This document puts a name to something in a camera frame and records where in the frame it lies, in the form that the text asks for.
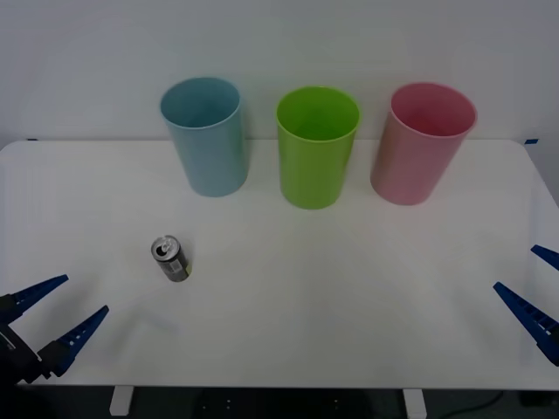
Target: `plastic cup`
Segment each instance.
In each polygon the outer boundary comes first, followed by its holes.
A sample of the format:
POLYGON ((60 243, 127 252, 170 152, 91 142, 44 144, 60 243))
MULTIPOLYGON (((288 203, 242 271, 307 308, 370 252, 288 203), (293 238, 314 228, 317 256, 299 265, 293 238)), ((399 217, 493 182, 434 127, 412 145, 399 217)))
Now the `plastic cup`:
POLYGON ((476 120, 473 103, 449 86, 400 87, 392 96, 371 185, 391 203, 422 203, 476 120))
POLYGON ((276 118, 284 197, 309 210, 331 205, 342 192, 359 107, 344 92, 307 86, 279 102, 276 118))
POLYGON ((187 79, 163 95, 160 108, 190 186, 203 196, 240 188, 248 156, 237 88, 211 77, 187 79))

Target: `can lid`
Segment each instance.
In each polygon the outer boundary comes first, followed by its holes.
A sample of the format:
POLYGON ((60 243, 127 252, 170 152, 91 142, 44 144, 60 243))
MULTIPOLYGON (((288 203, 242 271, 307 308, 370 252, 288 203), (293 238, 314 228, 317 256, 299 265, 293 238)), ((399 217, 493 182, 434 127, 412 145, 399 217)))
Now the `can lid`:
POLYGON ((181 245, 178 243, 178 240, 173 236, 163 236, 158 237, 153 244, 151 245, 151 254, 155 258, 155 260, 160 262, 166 262, 172 258, 174 258, 179 250, 181 249, 181 245))

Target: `cup rim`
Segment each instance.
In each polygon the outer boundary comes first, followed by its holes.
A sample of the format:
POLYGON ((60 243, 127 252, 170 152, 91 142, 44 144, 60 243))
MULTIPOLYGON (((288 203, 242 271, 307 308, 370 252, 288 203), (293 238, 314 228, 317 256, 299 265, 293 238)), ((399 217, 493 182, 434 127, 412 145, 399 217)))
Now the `cup rim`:
POLYGON ((422 137, 426 137, 426 138, 433 138, 433 139, 438 139, 438 140, 447 140, 449 138, 456 138, 456 137, 461 137, 464 135, 467 135, 470 131, 473 130, 473 128, 475 127, 475 125, 478 122, 478 110, 476 109, 475 105, 473 104, 473 102, 468 99, 468 97, 463 94, 460 90, 455 89, 452 86, 448 86, 445 85, 443 83, 436 83, 434 81, 416 81, 413 83, 406 83, 405 85, 402 85, 400 87, 398 87, 398 89, 396 89, 396 91, 390 96, 390 114, 394 117, 395 120, 398 121, 398 123, 400 125, 402 125, 402 127, 405 127, 406 129, 409 129, 410 131, 412 131, 415 134, 421 135, 422 137), (473 122, 472 125, 470 125, 470 127, 468 129, 466 129, 465 131, 462 131, 461 133, 458 134, 453 134, 453 135, 433 135, 433 134, 426 134, 426 133, 422 133, 421 131, 418 131, 415 128, 410 127, 408 124, 405 124, 402 120, 400 120, 396 113, 394 112, 394 108, 392 106, 392 101, 394 100, 394 97, 397 95, 398 92, 402 91, 403 89, 405 89, 406 87, 410 87, 410 86, 420 86, 420 85, 424 85, 424 86, 437 86, 437 87, 443 87, 444 89, 450 90, 453 93, 457 94, 458 96, 460 96, 462 99, 464 99, 467 104, 472 108, 473 110, 473 122))
POLYGON ((276 106, 276 122, 278 124, 278 126, 283 129, 286 133, 288 133, 289 135, 291 135, 293 138, 296 138, 298 140, 304 141, 304 142, 309 142, 311 144, 329 144, 330 142, 336 142, 339 141, 343 138, 346 138, 348 135, 354 134, 357 131, 357 128, 359 127, 359 123, 361 122, 361 109, 359 109, 359 105, 357 104, 357 101, 348 93, 345 93, 343 90, 337 89, 335 87, 332 86, 323 86, 323 85, 307 85, 307 86, 302 86, 299 87, 297 89, 294 89, 288 93, 286 93, 278 102, 278 105, 276 106), (320 88, 320 89, 328 89, 331 90, 333 92, 337 92, 340 93, 341 95, 345 96, 346 98, 348 98, 349 100, 351 100, 351 102, 355 105, 355 108, 357 109, 357 121, 355 123, 355 126, 353 127, 353 129, 349 132, 347 132, 346 134, 337 137, 337 138, 333 138, 331 140, 309 140, 308 138, 303 138, 303 137, 299 137, 298 135, 293 134, 290 130, 288 130, 287 128, 285 128, 281 122, 280 122, 280 117, 278 116, 278 111, 280 109, 280 105, 281 103, 286 99, 287 96, 289 96, 290 94, 293 93, 297 93, 300 92, 301 90, 307 90, 307 89, 315 89, 315 88, 320 88))
POLYGON ((240 107, 241 107, 241 93, 240 93, 240 91, 237 89, 237 87, 236 87, 233 83, 231 83, 229 80, 221 79, 220 77, 212 77, 212 76, 196 76, 196 77, 190 77, 190 78, 188 78, 188 79, 181 80, 181 81, 175 83, 175 84, 174 84, 173 86, 171 86, 169 89, 167 89, 167 90, 165 91, 165 93, 163 94, 163 96, 161 97, 161 99, 159 100, 159 113, 161 114, 161 116, 163 117, 163 119, 165 120, 165 122, 167 122, 168 124, 172 125, 173 127, 177 127, 177 128, 181 128, 181 129, 188 129, 188 130, 191 130, 191 131, 198 131, 198 130, 202 130, 202 129, 214 128, 214 127, 217 127, 217 126, 219 126, 219 125, 221 125, 221 124, 224 124, 225 122, 227 122, 228 120, 230 120, 230 119, 235 115, 235 113, 238 112, 238 110, 239 110, 240 107), (184 126, 184 125, 176 124, 176 123, 173 122, 172 120, 168 120, 167 117, 165 116, 165 114, 163 113, 163 110, 162 110, 162 104, 163 104, 163 101, 164 101, 165 97, 166 97, 174 88, 180 86, 181 84, 187 83, 187 82, 189 82, 189 81, 200 80, 200 79, 218 80, 218 81, 224 82, 225 84, 228 84, 228 85, 231 86, 233 89, 235 89, 235 92, 237 92, 237 96, 238 96, 237 107, 235 108, 235 110, 234 110, 233 112, 231 112, 231 114, 230 114, 227 118, 225 118, 225 119, 223 119, 223 120, 221 120, 221 121, 219 121, 219 122, 216 122, 215 124, 206 125, 205 127, 186 127, 186 126, 184 126))

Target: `soda can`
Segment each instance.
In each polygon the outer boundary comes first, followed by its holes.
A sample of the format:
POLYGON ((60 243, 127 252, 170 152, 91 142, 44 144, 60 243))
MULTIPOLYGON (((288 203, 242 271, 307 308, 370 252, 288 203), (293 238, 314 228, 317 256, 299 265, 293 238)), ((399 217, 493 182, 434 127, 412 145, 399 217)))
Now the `soda can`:
POLYGON ((173 236, 158 237, 151 245, 151 255, 173 282, 182 282, 192 272, 189 260, 184 256, 181 244, 173 236))

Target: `blue cup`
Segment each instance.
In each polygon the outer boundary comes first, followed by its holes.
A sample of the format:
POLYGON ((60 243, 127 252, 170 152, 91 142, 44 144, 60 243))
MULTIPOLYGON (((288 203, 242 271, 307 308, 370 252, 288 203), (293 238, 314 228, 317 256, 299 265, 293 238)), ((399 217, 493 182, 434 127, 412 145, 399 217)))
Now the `blue cup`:
POLYGON ((163 95, 160 108, 190 186, 203 196, 239 189, 248 156, 237 88, 211 77, 187 79, 163 95))

